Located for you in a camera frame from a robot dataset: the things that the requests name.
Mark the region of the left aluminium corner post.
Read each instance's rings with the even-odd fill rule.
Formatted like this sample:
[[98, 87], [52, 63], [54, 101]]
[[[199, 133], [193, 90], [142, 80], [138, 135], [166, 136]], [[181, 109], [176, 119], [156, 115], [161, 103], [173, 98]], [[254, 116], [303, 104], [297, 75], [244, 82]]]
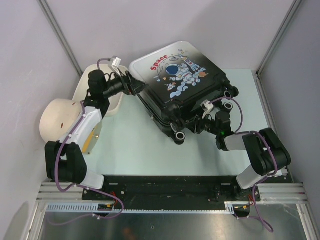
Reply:
[[69, 59], [72, 67], [74, 68], [75, 72], [79, 77], [83, 75], [83, 71], [78, 63], [76, 56], [68, 43], [67, 38], [65, 37], [63, 30], [58, 23], [49, 3], [47, 0], [37, 0], [37, 3], [42, 10], [45, 18], [47, 19], [49, 25], [51, 26], [53, 33], [55, 34], [57, 40], [59, 41], [63, 51], [65, 52], [67, 58]]

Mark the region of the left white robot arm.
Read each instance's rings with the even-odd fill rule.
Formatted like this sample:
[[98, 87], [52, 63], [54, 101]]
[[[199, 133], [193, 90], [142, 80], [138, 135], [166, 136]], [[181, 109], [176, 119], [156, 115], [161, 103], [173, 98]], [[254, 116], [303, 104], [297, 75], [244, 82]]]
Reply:
[[66, 133], [56, 141], [46, 143], [46, 174], [55, 183], [69, 182], [72, 185], [93, 189], [100, 200], [110, 196], [111, 188], [104, 184], [103, 175], [88, 169], [82, 149], [94, 127], [102, 121], [110, 107], [109, 99], [119, 93], [137, 96], [148, 84], [134, 78], [129, 71], [119, 72], [112, 78], [100, 69], [88, 74], [88, 90], [80, 102], [80, 114]]

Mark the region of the aluminium frame rail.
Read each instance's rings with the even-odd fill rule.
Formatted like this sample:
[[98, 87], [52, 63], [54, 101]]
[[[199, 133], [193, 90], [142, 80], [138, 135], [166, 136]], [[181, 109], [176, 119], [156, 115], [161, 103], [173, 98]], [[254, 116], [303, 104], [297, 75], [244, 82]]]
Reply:
[[[306, 204], [309, 202], [302, 183], [261, 183], [258, 185], [261, 204]], [[72, 187], [66, 192], [57, 189], [55, 183], [45, 182], [40, 186], [37, 202], [82, 202], [83, 189]]]

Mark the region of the cream cylindrical bucket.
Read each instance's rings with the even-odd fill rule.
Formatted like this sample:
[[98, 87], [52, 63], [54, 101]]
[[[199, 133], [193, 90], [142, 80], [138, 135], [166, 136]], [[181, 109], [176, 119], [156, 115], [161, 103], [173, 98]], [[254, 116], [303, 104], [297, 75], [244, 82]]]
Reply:
[[56, 142], [68, 132], [82, 112], [81, 104], [69, 99], [55, 99], [44, 110], [39, 131], [45, 143]]

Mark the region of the aluminium corner post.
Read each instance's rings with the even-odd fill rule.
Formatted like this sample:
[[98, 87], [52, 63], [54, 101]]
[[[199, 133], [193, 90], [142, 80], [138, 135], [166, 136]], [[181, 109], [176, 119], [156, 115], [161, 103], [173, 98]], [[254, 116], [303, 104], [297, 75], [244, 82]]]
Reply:
[[58, 23], [49, 3], [47, 0], [37, 0], [37, 3], [42, 10], [45, 18], [47, 19], [49, 25], [51, 26], [53, 33], [55, 34], [57, 40], [59, 41], [63, 51], [65, 52], [67, 58], [69, 59], [72, 67], [74, 68], [75, 72], [79, 77], [83, 75], [83, 71], [78, 63], [76, 56], [68, 43], [67, 38], [65, 37], [63, 30]]
[[277, 50], [278, 45], [281, 43], [285, 33], [289, 29], [292, 21], [294, 20], [296, 14], [300, 10], [300, 7], [303, 5], [304, 0], [294, 0], [287, 11], [279, 29], [277, 30], [270, 46], [268, 47], [264, 57], [262, 58], [261, 63], [259, 64], [257, 70], [255, 71], [258, 77], [264, 72], [265, 68], [267, 67], [269, 61], [271, 60], [272, 56], [274, 55], [275, 51]]

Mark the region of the right aluminium corner post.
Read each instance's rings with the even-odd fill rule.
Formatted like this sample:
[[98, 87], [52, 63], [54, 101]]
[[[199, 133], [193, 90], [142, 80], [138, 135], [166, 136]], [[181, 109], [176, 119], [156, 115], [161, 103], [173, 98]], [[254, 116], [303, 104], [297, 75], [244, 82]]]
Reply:
[[265, 68], [267, 67], [269, 61], [271, 60], [272, 56], [274, 55], [275, 51], [277, 50], [278, 45], [281, 43], [285, 33], [289, 29], [292, 21], [294, 20], [296, 14], [300, 10], [300, 7], [303, 5], [304, 0], [294, 0], [287, 11], [279, 29], [277, 30], [270, 46], [268, 47], [264, 57], [262, 58], [261, 63], [259, 64], [257, 70], [255, 71], [258, 77], [264, 72]]

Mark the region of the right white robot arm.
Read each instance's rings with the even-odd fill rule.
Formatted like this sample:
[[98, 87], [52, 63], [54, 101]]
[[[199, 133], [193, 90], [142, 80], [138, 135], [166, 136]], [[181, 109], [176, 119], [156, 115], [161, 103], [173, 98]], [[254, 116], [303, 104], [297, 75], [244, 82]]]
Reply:
[[250, 165], [235, 178], [236, 185], [230, 188], [231, 196], [242, 201], [249, 188], [262, 183], [291, 164], [291, 155], [271, 128], [260, 131], [232, 131], [230, 114], [219, 111], [215, 119], [198, 117], [190, 124], [195, 134], [208, 132], [216, 136], [217, 148], [222, 151], [246, 151]]

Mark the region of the black white space suitcase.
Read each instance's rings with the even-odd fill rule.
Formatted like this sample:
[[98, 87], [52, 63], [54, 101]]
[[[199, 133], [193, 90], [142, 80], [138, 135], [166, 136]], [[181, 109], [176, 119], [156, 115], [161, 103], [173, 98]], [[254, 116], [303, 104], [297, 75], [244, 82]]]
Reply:
[[130, 63], [132, 76], [148, 84], [140, 101], [158, 128], [177, 144], [184, 143], [183, 130], [196, 117], [202, 117], [201, 103], [214, 105], [207, 115], [230, 114], [231, 103], [239, 90], [232, 86], [226, 73], [187, 41], [178, 41]]

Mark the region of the cream oval tray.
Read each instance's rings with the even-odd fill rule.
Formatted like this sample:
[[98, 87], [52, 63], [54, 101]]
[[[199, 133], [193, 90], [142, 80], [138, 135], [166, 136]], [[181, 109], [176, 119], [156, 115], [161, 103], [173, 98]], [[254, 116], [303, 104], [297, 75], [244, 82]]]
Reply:
[[[84, 101], [89, 97], [89, 94], [93, 94], [93, 97], [97, 97], [99, 100], [106, 100], [103, 93], [108, 90], [108, 80], [112, 73], [112, 69], [105, 63], [90, 65], [87, 67], [80, 78], [80, 81], [74, 92], [73, 101], [80, 102]], [[106, 117], [116, 115], [121, 107], [124, 93], [120, 92], [114, 94], [108, 98], [109, 108]]]

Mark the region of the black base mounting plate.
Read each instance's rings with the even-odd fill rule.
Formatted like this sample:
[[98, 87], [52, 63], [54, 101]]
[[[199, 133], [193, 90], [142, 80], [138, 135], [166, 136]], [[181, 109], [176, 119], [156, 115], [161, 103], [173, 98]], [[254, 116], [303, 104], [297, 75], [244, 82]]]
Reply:
[[105, 176], [102, 192], [122, 201], [134, 196], [206, 197], [215, 202], [227, 200], [260, 201], [261, 186], [242, 189], [232, 175], [226, 176]]

